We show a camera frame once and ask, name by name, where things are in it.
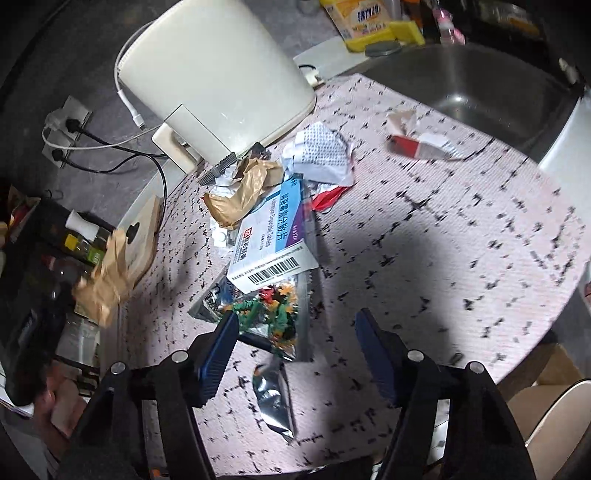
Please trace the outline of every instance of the white patterned tablecloth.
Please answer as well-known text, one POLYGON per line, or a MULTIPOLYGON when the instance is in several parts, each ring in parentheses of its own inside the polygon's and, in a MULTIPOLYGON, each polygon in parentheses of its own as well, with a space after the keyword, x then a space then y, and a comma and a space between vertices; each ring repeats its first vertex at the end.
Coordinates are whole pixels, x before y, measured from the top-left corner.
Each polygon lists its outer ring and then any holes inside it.
MULTIPOLYGON (((369 307, 443 364, 478 360, 499 381, 549 330, 591 253, 567 195, 503 142, 362 76, 319 90, 296 131, 322 121, 355 145, 356 185, 317 217, 319 285, 313 300, 314 362, 287 366, 297 426, 288 445, 256 405, 252 372, 266 352, 238 343, 217 396, 196 418, 218 475, 290 472, 383 449, 397 412, 380 398, 355 339, 369 307), (416 108, 466 161, 394 154, 385 114, 416 108)), ((278 158, 295 132, 271 148, 278 158)), ((131 367, 159 363, 212 325, 188 310, 226 261, 209 236, 195 176, 169 197, 158 251, 122 309, 131 367)), ((164 464, 155 409, 147 409, 151 462, 164 464)))

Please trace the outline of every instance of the paper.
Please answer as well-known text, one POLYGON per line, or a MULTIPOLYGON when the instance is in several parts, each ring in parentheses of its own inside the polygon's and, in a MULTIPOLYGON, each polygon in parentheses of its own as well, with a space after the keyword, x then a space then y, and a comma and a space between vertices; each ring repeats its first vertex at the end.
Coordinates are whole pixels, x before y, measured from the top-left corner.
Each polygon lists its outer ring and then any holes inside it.
POLYGON ((312 194, 312 210, 320 213, 328 213, 335 203, 340 199, 350 187, 339 187, 338 185, 331 185, 329 183, 315 183, 312 194))
POLYGON ((285 146, 281 162, 289 177, 298 173, 305 180, 351 187, 355 183, 352 150, 340 133, 316 122, 285 146))
POLYGON ((423 160, 460 160, 463 157, 445 135, 421 131, 415 110, 389 113, 386 126, 402 155, 423 160))
POLYGON ((81 278, 72 291, 89 317, 101 327, 111 324, 117 306, 129 298, 133 288, 125 262, 126 240, 123 230, 115 230, 107 241, 103 261, 95 267, 88 280, 81 278))
POLYGON ((242 177, 242 180, 232 197, 206 193, 203 201, 209 213, 222 228, 234 230, 238 227, 240 220, 255 206, 264 189, 280 184, 283 176, 283 168, 277 162, 249 158, 238 167, 236 178, 242 177))

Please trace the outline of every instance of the white bottle cap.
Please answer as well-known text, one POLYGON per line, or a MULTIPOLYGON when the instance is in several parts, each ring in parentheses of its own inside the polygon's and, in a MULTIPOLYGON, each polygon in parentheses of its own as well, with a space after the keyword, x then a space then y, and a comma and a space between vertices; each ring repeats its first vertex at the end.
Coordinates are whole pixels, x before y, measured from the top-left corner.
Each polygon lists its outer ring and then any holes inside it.
POLYGON ((68 220, 66 220, 66 228, 78 232, 89 242, 93 242, 96 238, 96 234, 99 233, 98 225, 87 222, 74 210, 70 212, 70 216, 68 217, 68 220))

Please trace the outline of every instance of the yellow label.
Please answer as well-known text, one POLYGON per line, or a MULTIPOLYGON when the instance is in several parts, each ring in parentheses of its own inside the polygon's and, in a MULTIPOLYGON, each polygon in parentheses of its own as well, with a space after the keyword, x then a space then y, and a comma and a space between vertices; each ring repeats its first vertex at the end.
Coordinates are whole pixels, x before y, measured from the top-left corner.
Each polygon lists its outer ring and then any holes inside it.
POLYGON ((64 242, 64 247, 66 247, 68 250, 74 251, 76 249, 77 244, 78 244, 78 239, 74 235, 72 235, 71 233, 68 233, 68 236, 66 237, 66 241, 64 242))
POLYGON ((391 20, 381 0, 322 0, 321 3, 345 40, 376 33, 391 20))

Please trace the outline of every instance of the electrical outlet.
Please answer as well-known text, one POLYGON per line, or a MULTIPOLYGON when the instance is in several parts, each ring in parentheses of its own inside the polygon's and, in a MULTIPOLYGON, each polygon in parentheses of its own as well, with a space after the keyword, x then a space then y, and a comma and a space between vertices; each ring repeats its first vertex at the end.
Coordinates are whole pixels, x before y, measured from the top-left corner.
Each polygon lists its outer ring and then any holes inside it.
MULTIPOLYGON (((72 145, 74 145, 74 142, 59 130, 51 130, 49 132, 49 136, 47 137, 47 141, 55 145, 60 145, 62 147, 71 147, 72 145)), ((51 156, 51 152, 53 152, 54 150, 54 147, 50 147, 49 145, 43 145, 43 150, 41 151, 41 153, 43 153, 43 156, 45 156, 45 158, 48 158, 51 161, 51 163, 53 163, 57 168, 62 168, 64 166, 64 163, 61 161, 55 161, 51 156)), ((61 151, 64 154, 64 158, 67 158, 71 150, 62 149, 61 151)))
MULTIPOLYGON (((86 126, 91 113, 92 112, 88 110, 88 108, 82 105, 72 95, 66 99, 66 103, 64 103, 64 106, 61 107, 61 114, 64 115, 65 118, 73 118, 78 120, 82 128, 86 126)), ((78 137, 80 136, 80 132, 69 132, 65 127, 62 131, 74 142, 78 140, 78 137)))
MULTIPOLYGON (((80 125, 84 127, 90 118, 92 112, 88 110, 84 105, 82 105, 78 100, 76 100, 72 95, 70 95, 63 107, 59 108, 52 112, 54 117, 54 125, 59 125, 59 130, 50 130, 49 136, 47 137, 47 141, 49 143, 53 143, 55 145, 59 145, 61 147, 72 147, 74 143, 78 140, 80 136, 79 132, 69 132, 65 126, 65 121, 68 118, 76 119, 80 122, 80 125)), ((49 145, 43 145, 43 150, 41 151, 43 155, 48 158, 56 167, 62 168, 63 162, 59 161, 56 162, 53 157, 51 156, 51 152, 55 150, 54 147, 50 147, 49 145)), ((67 158, 70 154, 70 150, 65 148, 61 149, 64 154, 64 157, 67 158)))

